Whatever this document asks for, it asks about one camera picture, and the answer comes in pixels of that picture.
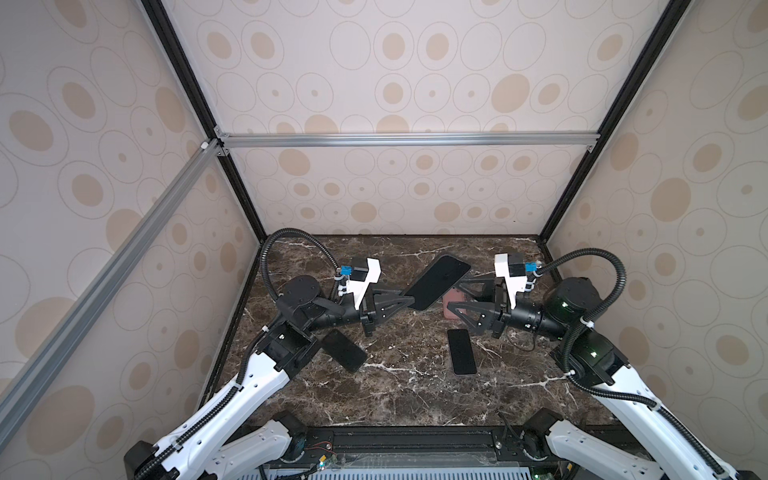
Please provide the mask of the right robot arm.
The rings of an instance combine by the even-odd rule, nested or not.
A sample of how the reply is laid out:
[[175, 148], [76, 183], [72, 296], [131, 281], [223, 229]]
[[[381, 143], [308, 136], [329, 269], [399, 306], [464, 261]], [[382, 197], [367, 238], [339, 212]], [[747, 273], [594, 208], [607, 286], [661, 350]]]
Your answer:
[[551, 356], [566, 380], [597, 399], [647, 452], [628, 453], [542, 408], [521, 428], [518, 443], [532, 461], [560, 458], [602, 479], [754, 479], [706, 447], [656, 397], [628, 358], [583, 316], [602, 300], [591, 281], [572, 277], [540, 302], [510, 292], [504, 278], [480, 279], [483, 294], [450, 302], [448, 311], [475, 334], [500, 337], [514, 328], [558, 341]]

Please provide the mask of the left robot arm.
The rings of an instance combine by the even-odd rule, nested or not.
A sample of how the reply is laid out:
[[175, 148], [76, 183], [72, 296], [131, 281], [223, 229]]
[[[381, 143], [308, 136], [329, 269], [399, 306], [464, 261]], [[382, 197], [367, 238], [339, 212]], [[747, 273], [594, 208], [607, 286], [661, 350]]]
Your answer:
[[233, 434], [319, 351], [349, 372], [367, 353], [340, 332], [359, 323], [366, 335], [416, 304], [411, 288], [398, 290], [359, 280], [341, 270], [335, 297], [312, 276], [291, 279], [276, 297], [278, 314], [251, 342], [237, 374], [188, 420], [154, 444], [137, 442], [124, 456], [130, 479], [225, 479], [285, 456], [306, 435], [291, 415], [278, 416], [238, 440]]

